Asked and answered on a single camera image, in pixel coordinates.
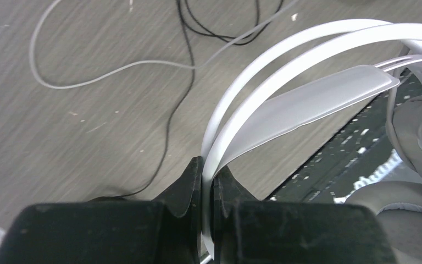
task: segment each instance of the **white headphones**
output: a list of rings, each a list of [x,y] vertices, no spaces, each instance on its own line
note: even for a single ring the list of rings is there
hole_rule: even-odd
[[[290,61],[260,84],[238,107],[218,133],[219,124],[238,92],[266,65],[285,52],[308,41],[333,34],[346,33]],[[415,55],[401,56],[376,65],[361,65],[303,85],[280,96],[267,99],[284,84],[310,67],[336,54],[362,45],[401,40]],[[420,62],[409,67],[421,80],[422,73],[422,24],[391,24],[372,19],[349,19],[318,25],[279,42],[255,59],[231,84],[216,106],[208,123],[201,155],[205,159],[202,178],[202,235],[205,246],[214,258],[214,244],[210,235],[210,190],[214,176],[230,161],[278,136],[311,123],[361,100],[394,89],[399,80],[386,72]],[[406,110],[400,108],[400,117]],[[396,127],[394,118],[388,133],[399,154],[407,159],[413,147]],[[408,162],[415,169],[416,158]]]

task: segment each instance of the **laminate floor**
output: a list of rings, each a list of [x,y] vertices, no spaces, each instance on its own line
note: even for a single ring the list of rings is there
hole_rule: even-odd
[[[0,0],[0,226],[4,229],[29,204],[83,201],[144,184],[163,151],[167,117],[191,76],[189,70],[141,65],[78,89],[39,85],[30,73],[28,46],[51,1]],[[253,1],[190,3],[202,23],[221,34],[241,34],[255,20]],[[262,18],[269,17],[277,4],[262,0]],[[300,1],[252,44],[223,52],[197,71],[196,84],[173,119],[163,168],[138,199],[158,195],[199,154],[212,110],[245,66],[295,32],[347,18],[421,22],[422,0]],[[216,39],[190,36],[197,64],[223,45]],[[231,108],[276,69],[317,43],[271,63]],[[283,91],[357,64],[386,60],[399,48],[399,43],[387,42],[340,54],[306,71]],[[88,80],[140,59],[189,63],[173,0],[134,0],[132,6],[128,0],[62,1],[44,24],[36,52],[42,75],[56,84]],[[248,190],[264,198],[361,107],[300,128],[244,155],[230,168]]]

